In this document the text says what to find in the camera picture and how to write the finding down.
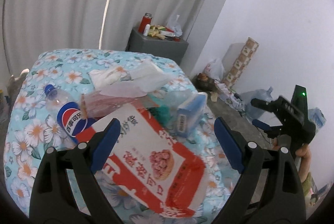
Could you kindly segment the person right hand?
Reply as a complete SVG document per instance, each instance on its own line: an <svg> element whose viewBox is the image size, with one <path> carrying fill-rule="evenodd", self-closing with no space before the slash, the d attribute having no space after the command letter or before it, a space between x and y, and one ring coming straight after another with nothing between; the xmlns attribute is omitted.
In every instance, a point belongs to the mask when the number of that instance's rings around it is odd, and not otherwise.
<svg viewBox="0 0 334 224"><path fill-rule="evenodd" d="M308 144L303 144L299 149L296 150L296 156L300 157L300 168L298 174L300 180L303 183L309 174L310 165L311 165L311 150Z"/></svg>

